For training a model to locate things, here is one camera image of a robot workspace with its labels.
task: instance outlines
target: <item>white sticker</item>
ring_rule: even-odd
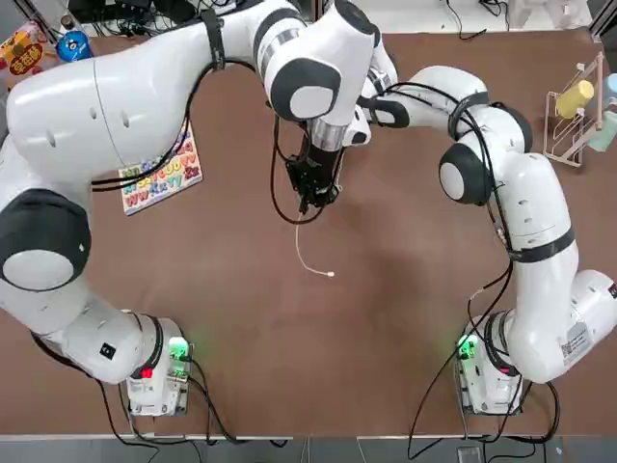
[[[587,325],[582,321],[578,322],[568,331],[568,341],[561,344],[563,365],[567,367],[574,364],[591,349],[591,344]]]
[[[130,381],[131,393],[140,394],[144,391],[144,382],[143,381]]]

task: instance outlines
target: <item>colorful package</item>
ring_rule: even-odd
[[[0,45],[0,79],[9,90],[17,82],[61,63],[39,25],[30,21]]]
[[[180,136],[182,135],[184,135],[184,128],[180,132]],[[178,147],[179,143],[178,137],[174,147],[176,155],[165,167],[138,183],[122,188],[122,206],[126,215],[134,214],[163,201],[203,179],[193,127],[190,123],[181,147]],[[134,177],[150,170],[159,161],[160,158],[154,159],[137,166],[120,169],[118,172],[120,177]]]

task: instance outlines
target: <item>brown table surface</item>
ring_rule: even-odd
[[[536,150],[546,92],[559,91],[575,64],[590,62],[600,50],[582,30],[491,34],[472,42],[398,35],[386,43],[402,79],[430,65],[480,76],[493,99],[533,121]],[[110,38],[98,45],[109,52],[129,44]],[[374,128],[370,146],[345,158],[339,201],[301,228],[305,259],[336,277],[310,274],[296,257],[294,228],[270,203],[272,113],[264,101],[259,80],[245,69],[208,77],[192,108],[203,182],[130,218],[120,193],[95,195],[92,286],[120,309],[168,316],[185,330],[233,433],[406,434],[465,323],[467,298],[505,268],[503,249],[484,209],[455,204],[443,193],[437,170],[451,143],[445,133]],[[296,150],[299,139],[286,124],[283,148]],[[617,278],[614,153],[588,154],[579,171],[555,168],[577,231],[581,268]],[[294,215],[281,167],[277,185],[284,209]],[[513,295],[509,290],[499,307],[511,308]],[[476,313],[486,301],[478,302]],[[97,386],[44,358],[27,330],[5,313],[0,317],[0,434],[108,434]],[[560,433],[617,432],[615,420],[603,419],[617,413],[616,348],[617,336],[611,336],[555,381]],[[535,389],[507,432],[548,428],[550,396],[545,387]],[[125,431],[116,391],[107,390]],[[141,427],[203,434],[199,396],[191,407],[187,418],[146,420]],[[496,425],[495,418],[469,420],[474,432],[495,432]],[[450,368],[417,430],[462,433]]]

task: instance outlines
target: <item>cylinder on rack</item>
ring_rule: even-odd
[[[557,114],[563,119],[571,119],[577,114],[578,108],[584,108],[594,97],[594,86],[581,80],[557,97]]]

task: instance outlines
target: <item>metal rack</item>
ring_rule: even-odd
[[[583,149],[594,134],[602,130],[603,64],[604,54],[602,52],[598,53],[589,66],[578,63],[577,73],[561,92],[547,93],[543,150],[547,158],[573,167],[582,165]],[[583,79],[590,80],[595,85],[595,99],[598,101],[595,110],[585,114],[584,108],[578,108],[577,114],[572,119],[567,120],[560,117],[556,109],[557,98]]]

